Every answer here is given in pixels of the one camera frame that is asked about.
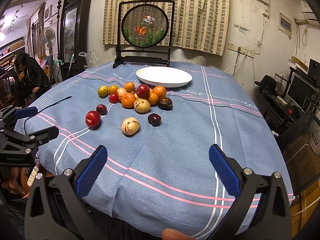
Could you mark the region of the operator right hand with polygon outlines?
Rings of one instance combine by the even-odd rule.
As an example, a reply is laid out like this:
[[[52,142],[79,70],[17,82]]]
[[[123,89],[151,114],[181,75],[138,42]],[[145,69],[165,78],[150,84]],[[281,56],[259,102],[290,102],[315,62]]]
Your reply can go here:
[[[162,240],[195,240],[195,238],[174,229],[165,229],[162,232]]]

